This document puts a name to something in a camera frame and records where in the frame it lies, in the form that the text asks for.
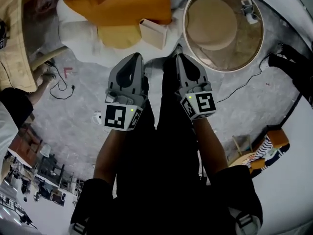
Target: white marker cube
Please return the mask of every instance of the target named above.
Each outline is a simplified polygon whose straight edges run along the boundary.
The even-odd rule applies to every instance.
[[[180,103],[191,120],[207,118],[216,112],[212,91],[185,94]]]
[[[105,103],[103,112],[104,126],[114,130],[132,131],[139,120],[142,108],[136,105]]]

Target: red floor marking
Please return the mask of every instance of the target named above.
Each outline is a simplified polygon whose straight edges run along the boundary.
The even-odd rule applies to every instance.
[[[67,71],[71,71],[71,70],[73,70],[73,68],[71,68],[71,67],[64,67],[63,70],[64,70],[64,77],[65,77],[65,79],[67,79]]]

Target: tile floor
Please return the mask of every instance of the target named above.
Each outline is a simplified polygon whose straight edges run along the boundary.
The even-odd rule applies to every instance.
[[[246,83],[253,74],[258,73],[260,61],[278,41],[292,45],[305,55],[310,53],[298,34],[286,22],[265,4],[258,0],[256,2],[265,22],[264,44],[258,58],[243,70],[224,74],[207,69],[217,100],[224,99]],[[62,45],[58,38],[58,19],[55,14],[51,14],[51,17],[40,24],[45,25],[45,38],[36,42],[28,40],[29,54],[37,51],[38,47],[40,51],[47,52]],[[32,36],[39,36],[34,24],[30,30],[33,32]],[[181,44],[188,54],[183,39]],[[70,50],[56,57],[55,62],[62,75],[63,68],[73,68],[68,72],[66,82],[69,87],[73,84],[76,88],[73,96],[67,100],[54,99],[49,91],[46,91],[35,107],[36,119],[33,128],[51,146],[51,152],[66,165],[67,171],[73,172],[76,177],[88,179],[92,177],[97,154],[108,136],[108,130],[94,124],[91,117],[94,111],[101,110],[105,100],[110,69],[94,63],[81,63]],[[153,68],[148,71],[148,77],[149,98],[157,124],[162,71]],[[71,89],[63,93],[53,91],[61,97],[69,95],[70,92]],[[235,151],[231,136],[250,134],[253,140],[267,124],[280,123],[297,96],[298,91],[289,77],[277,68],[270,68],[252,78],[247,86],[229,99],[219,103],[217,113],[212,115],[209,121],[226,154]]]

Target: black sleeve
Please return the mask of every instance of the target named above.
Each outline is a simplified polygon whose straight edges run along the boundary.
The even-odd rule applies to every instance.
[[[261,224],[263,223],[262,206],[255,193],[247,166],[237,165],[221,170],[210,181],[220,203],[228,208],[256,216]]]
[[[90,224],[98,220],[99,214],[103,221],[106,213],[111,214],[112,203],[112,187],[102,179],[89,179],[84,183],[70,223],[84,224],[89,219]]]

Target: orange cushion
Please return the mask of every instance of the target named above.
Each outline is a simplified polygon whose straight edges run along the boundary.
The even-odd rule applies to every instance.
[[[96,26],[138,25],[141,19],[157,24],[172,20],[171,0],[64,0],[72,10]]]

